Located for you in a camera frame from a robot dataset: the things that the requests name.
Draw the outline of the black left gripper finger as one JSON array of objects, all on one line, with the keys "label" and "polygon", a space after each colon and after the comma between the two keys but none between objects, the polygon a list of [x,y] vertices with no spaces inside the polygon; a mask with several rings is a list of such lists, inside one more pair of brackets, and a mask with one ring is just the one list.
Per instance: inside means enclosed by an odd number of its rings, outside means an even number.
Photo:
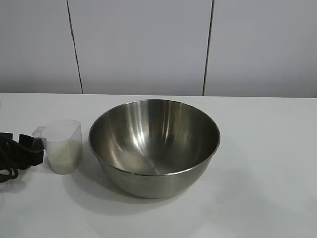
[{"label": "black left gripper finger", "polygon": [[28,166],[37,166],[43,162],[44,150],[33,151],[23,150],[21,152],[21,162]]},{"label": "black left gripper finger", "polygon": [[27,149],[41,149],[41,139],[28,136],[25,134],[19,135],[19,144]]}]

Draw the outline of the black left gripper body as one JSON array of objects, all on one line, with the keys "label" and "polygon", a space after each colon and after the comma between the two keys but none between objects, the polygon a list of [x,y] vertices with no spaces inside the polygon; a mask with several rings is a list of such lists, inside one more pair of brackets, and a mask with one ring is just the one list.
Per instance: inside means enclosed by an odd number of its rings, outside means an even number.
[{"label": "black left gripper body", "polygon": [[0,133],[0,147],[1,149],[11,149],[13,142],[12,133]]}]

